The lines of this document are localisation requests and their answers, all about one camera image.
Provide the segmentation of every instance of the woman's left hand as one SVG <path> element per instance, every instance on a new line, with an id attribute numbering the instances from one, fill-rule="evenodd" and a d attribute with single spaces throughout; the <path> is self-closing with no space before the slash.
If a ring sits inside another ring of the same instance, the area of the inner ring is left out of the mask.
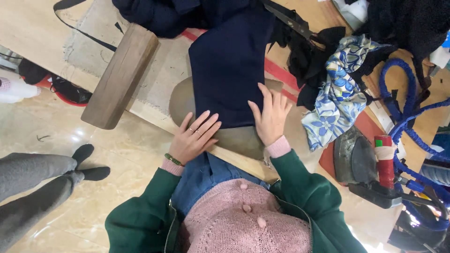
<path id="1" fill-rule="evenodd" d="M 187 162 L 196 158 L 218 141 L 212 139 L 212 136 L 219 130 L 222 122 L 216 122 L 219 118 L 217 113 L 204 122 L 209 114 L 210 111 L 205 111 L 188 128 L 189 120 L 193 115 L 188 113 L 175 134 L 169 148 L 169 154 L 181 164 L 186 165 Z"/>

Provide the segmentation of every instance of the green jacket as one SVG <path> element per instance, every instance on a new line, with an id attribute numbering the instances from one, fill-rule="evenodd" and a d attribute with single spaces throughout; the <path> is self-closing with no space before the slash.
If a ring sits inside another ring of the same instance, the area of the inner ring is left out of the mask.
<path id="1" fill-rule="evenodd" d="M 330 181 L 309 173 L 291 150 L 271 159 L 281 178 L 270 187 L 285 214 L 308 221 L 313 253 L 366 253 L 339 211 L 341 195 Z M 180 223 L 170 198 L 179 176 L 158 168 L 140 197 L 116 207 L 106 218 L 111 253 L 176 252 Z"/>

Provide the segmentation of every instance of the foot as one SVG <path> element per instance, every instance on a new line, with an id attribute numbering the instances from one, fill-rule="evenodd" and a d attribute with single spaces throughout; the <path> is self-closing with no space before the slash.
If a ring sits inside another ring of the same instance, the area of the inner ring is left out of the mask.
<path id="1" fill-rule="evenodd" d="M 72 158 L 76 161 L 76 168 L 78 169 L 80 163 L 82 163 L 84 160 L 86 160 L 90 155 L 92 155 L 92 152 L 94 151 L 94 146 L 92 144 L 84 144 L 81 147 L 79 147 L 75 153 L 73 153 Z"/>
<path id="2" fill-rule="evenodd" d="M 105 179 L 109 175 L 111 169 L 109 167 L 97 167 L 92 169 L 79 170 L 79 172 L 82 172 L 85 175 L 84 180 L 100 181 Z"/>

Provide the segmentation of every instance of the wooden block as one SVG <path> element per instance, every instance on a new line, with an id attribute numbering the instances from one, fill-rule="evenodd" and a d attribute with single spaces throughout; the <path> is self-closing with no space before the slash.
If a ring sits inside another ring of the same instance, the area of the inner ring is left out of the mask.
<path id="1" fill-rule="evenodd" d="M 114 129 L 157 46 L 155 34 L 140 25 L 130 24 L 81 120 L 102 129 Z"/>

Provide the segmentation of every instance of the blue floral fabric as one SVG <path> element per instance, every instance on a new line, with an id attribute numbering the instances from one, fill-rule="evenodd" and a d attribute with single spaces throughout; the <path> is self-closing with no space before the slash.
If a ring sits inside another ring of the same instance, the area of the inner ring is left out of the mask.
<path id="1" fill-rule="evenodd" d="M 364 110 L 367 99 L 348 73 L 357 70 L 368 52 L 382 45 L 362 36 L 342 38 L 326 63 L 327 81 L 315 101 L 315 109 L 301 120 L 310 150 L 335 140 L 347 131 Z"/>

